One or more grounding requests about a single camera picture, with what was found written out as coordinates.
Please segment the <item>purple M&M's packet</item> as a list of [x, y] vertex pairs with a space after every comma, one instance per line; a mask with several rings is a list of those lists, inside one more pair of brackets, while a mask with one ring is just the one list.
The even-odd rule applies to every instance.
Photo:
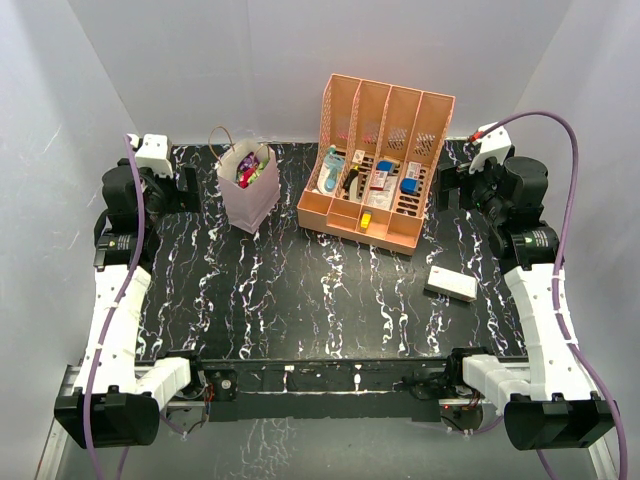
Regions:
[[259, 163], [254, 152], [249, 153], [238, 165], [238, 170], [245, 172], [246, 170], [254, 168]]

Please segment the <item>green candy packet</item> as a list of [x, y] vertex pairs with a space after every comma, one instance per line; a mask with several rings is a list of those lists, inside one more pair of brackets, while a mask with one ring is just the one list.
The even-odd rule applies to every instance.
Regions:
[[257, 173], [257, 177], [255, 178], [255, 180], [256, 180], [256, 179], [261, 175], [261, 173], [262, 173], [262, 172], [263, 172], [263, 170], [266, 168], [266, 166], [268, 165], [268, 163], [269, 163], [269, 160], [268, 160], [268, 159], [266, 159], [266, 160], [264, 160], [264, 161], [259, 162], [259, 163], [254, 167], [254, 168], [256, 168], [256, 169], [257, 169], [257, 171], [256, 171], [256, 173]]

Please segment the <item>pink candy packet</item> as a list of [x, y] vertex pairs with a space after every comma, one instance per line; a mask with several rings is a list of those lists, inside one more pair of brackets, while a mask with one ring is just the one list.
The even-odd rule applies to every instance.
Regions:
[[257, 177], [256, 171], [256, 168], [244, 171], [242, 175], [238, 177], [237, 185], [242, 189], [246, 189]]

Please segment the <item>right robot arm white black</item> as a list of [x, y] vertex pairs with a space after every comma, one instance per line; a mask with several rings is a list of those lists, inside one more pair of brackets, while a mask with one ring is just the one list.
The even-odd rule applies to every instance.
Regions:
[[480, 172], [470, 164], [437, 168], [437, 207], [447, 209], [457, 191], [460, 208], [477, 210], [488, 223], [490, 249], [520, 319], [528, 374], [508, 369], [485, 347], [464, 347], [451, 351], [442, 372], [420, 368], [403, 380], [417, 398], [485, 398], [521, 451], [588, 448], [614, 426], [611, 407], [574, 354], [564, 275], [555, 268], [560, 239], [541, 219], [547, 188], [546, 166], [528, 157], [489, 159]]

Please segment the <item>pale pink paper bag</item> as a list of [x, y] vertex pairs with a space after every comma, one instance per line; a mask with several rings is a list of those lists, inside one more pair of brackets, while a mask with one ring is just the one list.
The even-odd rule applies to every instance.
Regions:
[[[221, 156], [215, 153], [211, 144], [216, 130], [222, 130], [229, 140], [229, 148]], [[218, 187], [229, 223], [250, 234], [256, 233], [280, 199], [276, 153], [268, 144], [259, 144], [254, 139], [234, 141], [222, 125], [211, 130], [208, 147], [217, 160]], [[243, 173], [238, 170], [238, 165], [251, 152], [259, 162], [268, 159], [269, 163], [253, 183], [242, 189], [237, 185], [238, 177]]]

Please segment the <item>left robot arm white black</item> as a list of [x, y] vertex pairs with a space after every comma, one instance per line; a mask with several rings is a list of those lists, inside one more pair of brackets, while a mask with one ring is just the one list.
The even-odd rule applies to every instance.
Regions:
[[171, 351], [136, 373], [142, 306], [159, 248], [156, 226], [168, 215], [201, 208], [196, 170], [161, 176], [127, 159], [102, 177], [106, 208], [94, 227], [95, 304], [80, 371], [55, 400], [54, 417], [83, 449], [147, 446], [161, 413], [177, 395], [202, 395], [207, 376], [197, 354]]

